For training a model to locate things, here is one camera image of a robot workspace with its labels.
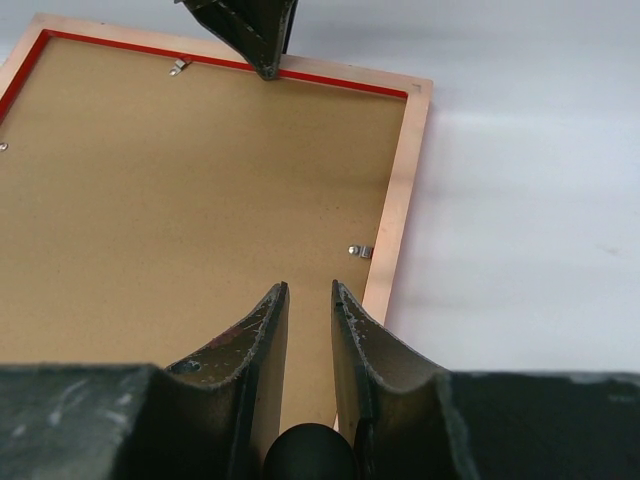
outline metal tab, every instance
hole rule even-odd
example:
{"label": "metal tab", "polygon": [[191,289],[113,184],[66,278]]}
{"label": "metal tab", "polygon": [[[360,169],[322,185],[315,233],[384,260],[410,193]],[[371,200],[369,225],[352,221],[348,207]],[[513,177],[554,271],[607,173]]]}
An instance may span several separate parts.
{"label": "metal tab", "polygon": [[187,68],[189,66],[189,63],[190,62],[179,58],[178,60],[176,60],[173,68],[169,71],[169,75],[175,77],[176,75],[180,74],[180,72],[182,72],[185,68]]}
{"label": "metal tab", "polygon": [[349,255],[370,259],[373,257],[373,247],[367,247],[365,245],[351,245],[349,247]]}

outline white backdrop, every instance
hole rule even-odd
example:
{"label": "white backdrop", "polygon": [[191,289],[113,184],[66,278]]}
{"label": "white backdrop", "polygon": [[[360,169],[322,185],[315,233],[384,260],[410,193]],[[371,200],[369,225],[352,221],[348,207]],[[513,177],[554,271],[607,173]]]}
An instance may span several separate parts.
{"label": "white backdrop", "polygon": [[[640,371],[640,3],[300,3],[291,53],[436,82],[392,330],[453,369]],[[0,6],[0,61],[36,11],[210,38],[172,0]]]}

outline dark green metal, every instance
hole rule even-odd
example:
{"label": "dark green metal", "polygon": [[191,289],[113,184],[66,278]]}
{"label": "dark green metal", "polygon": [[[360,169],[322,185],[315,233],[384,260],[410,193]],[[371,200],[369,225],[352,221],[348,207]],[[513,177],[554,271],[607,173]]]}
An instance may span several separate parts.
{"label": "dark green metal", "polygon": [[167,371],[0,368],[0,478],[259,478],[280,428],[288,305],[275,286]]}
{"label": "dark green metal", "polygon": [[297,0],[174,0],[236,50],[264,80],[278,78]]}
{"label": "dark green metal", "polygon": [[337,282],[332,336],[361,480],[640,478],[640,375],[448,372]]}

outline black rubber ball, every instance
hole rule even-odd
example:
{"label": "black rubber ball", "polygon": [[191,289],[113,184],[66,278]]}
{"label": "black rubber ball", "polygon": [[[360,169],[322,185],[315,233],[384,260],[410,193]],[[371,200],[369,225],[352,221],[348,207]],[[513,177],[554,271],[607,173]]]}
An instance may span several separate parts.
{"label": "black rubber ball", "polygon": [[264,461],[264,480],[357,480],[353,450],[342,435],[316,423],[290,428]]}

